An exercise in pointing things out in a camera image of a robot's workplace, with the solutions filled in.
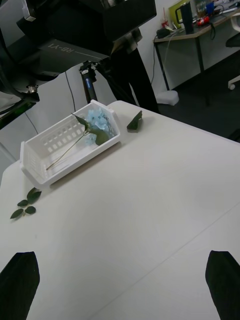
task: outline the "white wall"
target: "white wall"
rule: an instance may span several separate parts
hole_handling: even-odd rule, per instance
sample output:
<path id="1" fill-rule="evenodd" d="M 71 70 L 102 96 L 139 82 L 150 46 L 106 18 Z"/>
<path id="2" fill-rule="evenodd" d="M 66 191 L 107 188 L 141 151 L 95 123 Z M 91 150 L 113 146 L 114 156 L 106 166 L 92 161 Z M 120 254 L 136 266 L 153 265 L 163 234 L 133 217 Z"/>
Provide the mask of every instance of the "white wall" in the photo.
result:
<path id="1" fill-rule="evenodd" d="M 175 2 L 176 0 L 156 0 L 157 17 L 140 28 L 143 40 L 139 43 L 139 52 L 150 78 L 152 78 L 153 74 L 153 39 L 156 35 L 156 30 L 161 27 L 163 7 L 168 8 Z M 203 60 L 207 68 L 236 51 L 236 49 L 225 47 L 227 39 L 234 34 L 235 32 L 230 22 L 227 22 L 216 28 L 216 38 L 214 40 L 210 40 L 209 33 L 201 37 Z M 166 46 L 166 44 L 162 44 L 160 48 L 163 59 Z M 170 43 L 166 60 L 166 74 L 171 88 L 199 73 L 197 53 L 193 50 L 196 50 L 194 40 L 174 41 Z M 78 67 L 70 69 L 67 74 L 77 109 L 79 109 L 87 102 Z M 115 97 L 106 80 L 100 74 L 97 75 L 97 82 L 94 86 L 100 102 L 109 104 L 115 101 Z M 156 95 L 166 90 L 157 56 L 153 89 Z M 27 112 L 39 132 L 73 112 L 72 97 L 64 74 L 56 80 L 41 86 L 39 88 L 39 95 L 40 102 Z M 34 135 L 36 135 L 34 128 L 23 114 L 0 131 L 0 142 L 18 159 L 21 141 L 27 141 Z"/>

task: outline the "tripod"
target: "tripod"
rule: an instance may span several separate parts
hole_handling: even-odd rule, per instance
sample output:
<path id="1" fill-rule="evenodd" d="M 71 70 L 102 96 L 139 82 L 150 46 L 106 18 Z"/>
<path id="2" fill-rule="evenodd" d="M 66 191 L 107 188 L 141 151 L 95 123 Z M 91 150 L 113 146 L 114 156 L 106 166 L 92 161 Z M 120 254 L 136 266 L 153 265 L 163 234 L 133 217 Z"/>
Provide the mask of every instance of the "tripod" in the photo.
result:
<path id="1" fill-rule="evenodd" d="M 116 81 L 112 77 L 111 68 L 108 67 L 107 62 L 105 60 L 102 60 L 101 62 L 86 61 L 83 63 L 83 65 L 79 69 L 79 72 L 81 73 L 85 95 L 86 95 L 86 100 L 88 104 L 91 102 L 91 100 L 96 100 L 96 101 L 98 100 L 95 89 L 94 89 L 94 82 L 97 81 L 95 70 L 97 70 L 107 80 L 107 82 L 111 85 L 111 87 L 114 88 L 119 93 L 123 101 L 132 105 L 136 105 L 136 102 L 133 100 L 133 98 L 131 98 L 116 83 Z"/>

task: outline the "black pants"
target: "black pants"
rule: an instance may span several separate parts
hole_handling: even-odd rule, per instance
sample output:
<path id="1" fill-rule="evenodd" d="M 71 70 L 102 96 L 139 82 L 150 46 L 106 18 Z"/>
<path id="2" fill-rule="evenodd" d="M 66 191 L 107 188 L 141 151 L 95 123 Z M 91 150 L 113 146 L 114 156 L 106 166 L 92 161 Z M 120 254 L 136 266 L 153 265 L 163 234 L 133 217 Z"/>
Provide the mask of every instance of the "black pants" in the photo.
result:
<path id="1" fill-rule="evenodd" d="M 159 113 L 157 100 L 138 49 L 130 54 L 127 54 L 125 49 L 113 53 L 110 58 L 110 67 L 114 81 L 130 97 L 130 100 L 125 98 L 125 102 L 133 103 L 135 101 L 131 85 L 139 106 Z M 115 98 L 123 100 L 121 94 L 112 87 L 111 83 L 109 85 Z"/>

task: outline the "white plastic basket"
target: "white plastic basket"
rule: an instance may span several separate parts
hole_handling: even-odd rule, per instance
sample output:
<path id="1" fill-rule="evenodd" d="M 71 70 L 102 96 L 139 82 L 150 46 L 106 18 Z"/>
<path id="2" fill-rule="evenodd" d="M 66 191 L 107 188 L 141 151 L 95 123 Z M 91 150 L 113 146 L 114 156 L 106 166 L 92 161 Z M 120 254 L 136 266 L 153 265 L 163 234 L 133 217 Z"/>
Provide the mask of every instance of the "white plastic basket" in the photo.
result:
<path id="1" fill-rule="evenodd" d="M 119 120 L 112 109 L 92 100 L 90 104 L 75 112 L 75 115 L 86 118 L 89 110 L 99 110 L 99 108 L 107 116 L 114 134 L 113 138 L 100 146 L 95 143 L 87 145 L 87 137 L 74 145 L 83 135 L 85 127 L 72 114 L 31 140 L 21 143 L 20 168 L 36 188 L 50 186 L 120 141 Z M 71 150 L 47 170 L 72 145 L 74 146 Z"/>

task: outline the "dark floor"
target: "dark floor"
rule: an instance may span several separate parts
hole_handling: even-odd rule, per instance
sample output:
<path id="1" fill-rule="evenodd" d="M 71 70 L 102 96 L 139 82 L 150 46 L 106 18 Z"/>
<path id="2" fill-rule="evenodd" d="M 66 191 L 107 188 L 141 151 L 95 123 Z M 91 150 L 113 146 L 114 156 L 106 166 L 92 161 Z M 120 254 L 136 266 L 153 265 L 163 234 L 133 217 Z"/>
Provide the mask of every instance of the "dark floor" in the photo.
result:
<path id="1" fill-rule="evenodd" d="M 240 51 L 207 71 L 210 106 L 206 106 L 202 80 L 195 78 L 176 90 L 175 106 L 160 104 L 162 115 L 228 138 L 240 129 L 240 82 L 233 91 L 228 81 L 240 75 Z"/>

